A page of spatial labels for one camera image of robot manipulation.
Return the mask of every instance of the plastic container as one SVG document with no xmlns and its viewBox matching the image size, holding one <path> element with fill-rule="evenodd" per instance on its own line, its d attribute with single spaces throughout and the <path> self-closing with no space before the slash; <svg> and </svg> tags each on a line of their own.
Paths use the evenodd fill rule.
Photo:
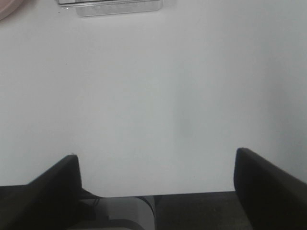
<svg viewBox="0 0 307 230">
<path fill-rule="evenodd" d="M 58 0 L 62 7 L 74 7 L 79 16 L 157 11 L 163 0 Z"/>
</svg>

